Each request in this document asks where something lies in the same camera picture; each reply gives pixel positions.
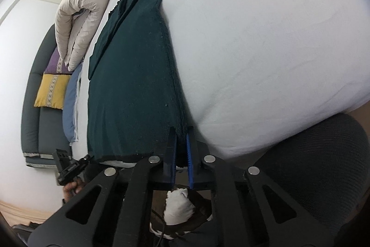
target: hand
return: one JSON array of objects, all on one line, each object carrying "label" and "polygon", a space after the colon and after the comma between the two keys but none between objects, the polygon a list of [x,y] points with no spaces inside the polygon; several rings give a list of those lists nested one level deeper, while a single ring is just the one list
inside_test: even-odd
[{"label": "hand", "polygon": [[63,187],[64,201],[68,202],[69,200],[71,200],[71,198],[74,196],[73,190],[75,191],[76,194],[78,194],[84,188],[84,186],[85,183],[79,177],[77,177],[77,181],[67,183]]}]

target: mattress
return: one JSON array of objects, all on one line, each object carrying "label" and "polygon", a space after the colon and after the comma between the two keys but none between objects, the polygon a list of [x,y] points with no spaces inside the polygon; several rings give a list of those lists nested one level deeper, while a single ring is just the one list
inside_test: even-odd
[{"label": "mattress", "polygon": [[[84,61],[74,157],[86,154]],[[229,159],[370,100],[370,0],[163,0],[197,138]]]}]

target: blue pillow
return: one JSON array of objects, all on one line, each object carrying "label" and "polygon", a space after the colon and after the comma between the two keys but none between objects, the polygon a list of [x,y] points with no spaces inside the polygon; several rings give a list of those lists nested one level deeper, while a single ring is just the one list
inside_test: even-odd
[{"label": "blue pillow", "polygon": [[62,124],[65,137],[70,143],[73,143],[76,138],[74,134],[74,104],[77,96],[77,81],[82,70],[82,63],[77,66],[68,82],[64,96],[64,106],[62,114]]}]

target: silver screw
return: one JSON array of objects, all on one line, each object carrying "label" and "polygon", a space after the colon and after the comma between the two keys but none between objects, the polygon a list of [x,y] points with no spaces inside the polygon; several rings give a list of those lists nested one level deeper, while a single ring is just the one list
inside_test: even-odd
[{"label": "silver screw", "polygon": [[113,176],[115,174],[115,168],[106,168],[104,171],[105,176]]},{"label": "silver screw", "polygon": [[206,155],[204,156],[204,161],[206,163],[213,163],[216,161],[216,158],[213,155]]},{"label": "silver screw", "polygon": [[160,158],[158,156],[151,156],[151,157],[149,157],[149,162],[150,163],[158,163],[158,162],[160,162]]},{"label": "silver screw", "polygon": [[251,175],[258,175],[259,174],[259,168],[258,167],[249,167],[248,173]]}]

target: green sweater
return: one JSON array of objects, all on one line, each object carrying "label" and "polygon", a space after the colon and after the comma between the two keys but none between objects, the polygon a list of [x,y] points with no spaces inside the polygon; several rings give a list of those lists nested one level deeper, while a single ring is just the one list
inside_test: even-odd
[{"label": "green sweater", "polygon": [[186,116],[162,0],[119,0],[89,64],[87,143],[98,161],[163,155]]}]

